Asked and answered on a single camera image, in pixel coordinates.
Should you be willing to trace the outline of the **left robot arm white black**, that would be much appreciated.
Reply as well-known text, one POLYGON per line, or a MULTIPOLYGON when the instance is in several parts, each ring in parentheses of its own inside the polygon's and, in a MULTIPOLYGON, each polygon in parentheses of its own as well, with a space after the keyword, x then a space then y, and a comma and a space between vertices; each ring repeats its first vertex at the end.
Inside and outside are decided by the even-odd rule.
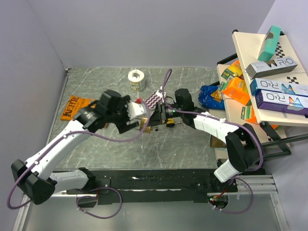
POLYGON ((36 205, 64 190, 92 192, 96 177, 88 169, 81 167, 60 173, 54 173, 54 170, 80 143, 106 124, 115 124, 122 134, 138 126, 136 118, 146 112, 143 104, 132 101, 128 95, 121 96, 113 90, 104 91, 99 100, 79 109, 64 130, 41 151, 26 161, 18 159, 11 165, 15 186, 36 205))

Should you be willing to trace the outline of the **large brass padlock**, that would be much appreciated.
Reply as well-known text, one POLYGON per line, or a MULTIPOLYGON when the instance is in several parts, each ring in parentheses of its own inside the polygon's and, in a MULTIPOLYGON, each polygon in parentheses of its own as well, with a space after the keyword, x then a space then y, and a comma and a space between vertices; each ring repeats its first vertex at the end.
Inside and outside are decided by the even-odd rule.
MULTIPOLYGON (((148 120, 148 119, 145 118, 145 117, 141 118, 141 120, 140 120, 139 131, 141 131, 141 130, 143 129, 143 127, 145 126, 147 120, 148 120)), ((150 134, 150 133, 151 133, 151 130, 152 130, 151 126, 147 126, 143 132, 144 132, 144 133, 150 134)))

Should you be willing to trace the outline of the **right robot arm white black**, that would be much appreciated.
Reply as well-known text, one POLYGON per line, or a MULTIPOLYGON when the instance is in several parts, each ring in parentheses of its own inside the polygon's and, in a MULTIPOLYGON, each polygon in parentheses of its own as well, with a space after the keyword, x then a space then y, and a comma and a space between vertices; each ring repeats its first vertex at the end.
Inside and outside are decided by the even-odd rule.
POLYGON ((149 125, 165 124, 168 119, 180 117, 187 126, 204 131, 227 145, 228 159, 215 170, 215 177, 210 180, 214 191, 222 191, 228 180, 246 171, 256 171, 262 166, 263 149, 251 125, 235 124, 196 107, 187 89, 176 90, 175 99, 169 105, 162 90, 152 93, 145 100, 154 111, 149 125))

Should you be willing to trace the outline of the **small brass padlock with keys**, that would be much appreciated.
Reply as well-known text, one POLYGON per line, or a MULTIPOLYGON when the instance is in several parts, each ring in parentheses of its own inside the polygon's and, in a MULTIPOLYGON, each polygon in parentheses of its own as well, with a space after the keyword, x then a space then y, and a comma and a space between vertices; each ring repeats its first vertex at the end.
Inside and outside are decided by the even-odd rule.
POLYGON ((151 131, 158 131, 159 129, 158 129, 158 127, 157 126, 152 126, 151 127, 151 131))

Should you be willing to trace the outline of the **yellow padlock black shackle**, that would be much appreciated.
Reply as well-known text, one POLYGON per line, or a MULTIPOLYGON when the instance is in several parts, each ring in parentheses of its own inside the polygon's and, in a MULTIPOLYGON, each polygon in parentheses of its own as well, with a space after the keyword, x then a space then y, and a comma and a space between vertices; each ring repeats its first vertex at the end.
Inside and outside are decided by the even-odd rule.
POLYGON ((173 118, 169 118, 169 119, 167 120, 166 127, 172 128, 172 127, 174 127, 174 126, 175 126, 175 121, 174 121, 174 119, 173 119, 173 118))

